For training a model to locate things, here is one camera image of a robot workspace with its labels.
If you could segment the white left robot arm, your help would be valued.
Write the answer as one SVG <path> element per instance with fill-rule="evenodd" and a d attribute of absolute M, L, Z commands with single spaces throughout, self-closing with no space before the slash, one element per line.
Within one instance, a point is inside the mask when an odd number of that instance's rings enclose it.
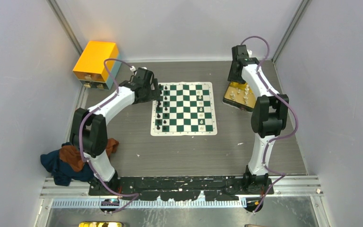
<path fill-rule="evenodd" d="M 79 108 L 74 112 L 70 143 L 78 147 L 86 162 L 107 195 L 114 195 L 120 181 L 106 153 L 108 143 L 107 125 L 129 105 L 157 101 L 160 97 L 158 80 L 146 68 L 134 70 L 130 80 L 116 86 L 116 90 L 98 104 Z"/>

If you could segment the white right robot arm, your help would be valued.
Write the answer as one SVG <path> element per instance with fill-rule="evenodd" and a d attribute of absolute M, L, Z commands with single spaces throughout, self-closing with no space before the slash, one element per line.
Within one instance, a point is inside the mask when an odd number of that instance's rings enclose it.
<path fill-rule="evenodd" d="M 246 84 L 247 94 L 253 95 L 251 128 L 254 145 L 243 174 L 242 189 L 249 194 L 264 195 L 272 184 L 267 166 L 275 139 L 286 127 L 289 98 L 287 95 L 279 96 L 263 73 L 259 60 L 250 57 L 243 44 L 232 47 L 228 81 Z"/>

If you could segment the yellow transparent tray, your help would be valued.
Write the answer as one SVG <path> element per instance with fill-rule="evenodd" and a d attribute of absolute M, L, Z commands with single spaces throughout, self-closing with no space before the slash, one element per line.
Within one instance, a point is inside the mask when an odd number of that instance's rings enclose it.
<path fill-rule="evenodd" d="M 223 97 L 223 103 L 234 108 L 253 112 L 256 97 L 251 87 L 247 84 L 230 82 Z"/>

